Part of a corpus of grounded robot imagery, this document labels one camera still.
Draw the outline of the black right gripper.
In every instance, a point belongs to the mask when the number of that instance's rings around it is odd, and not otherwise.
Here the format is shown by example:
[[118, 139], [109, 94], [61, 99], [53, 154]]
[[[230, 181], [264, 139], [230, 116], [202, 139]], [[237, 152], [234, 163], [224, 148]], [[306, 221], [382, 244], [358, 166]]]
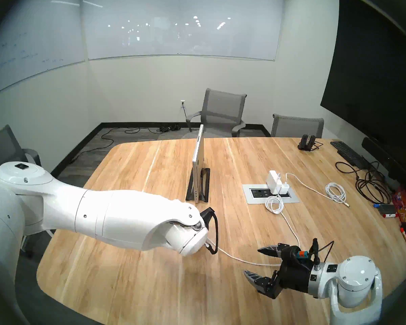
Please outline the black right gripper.
[[[308, 291], [314, 263], [308, 257], [297, 257], [301, 251], [299, 247], [288, 247], [288, 244], [278, 243], [277, 245], [261, 247], [257, 251], [269, 257], [282, 259], [278, 276], [280, 278], [280, 286], [283, 289]], [[276, 284], [277, 275], [275, 275], [275, 278], [263, 277], [248, 270], [244, 270], [243, 274], [258, 293], [271, 299], [277, 298], [279, 294], [277, 290], [279, 286]]]

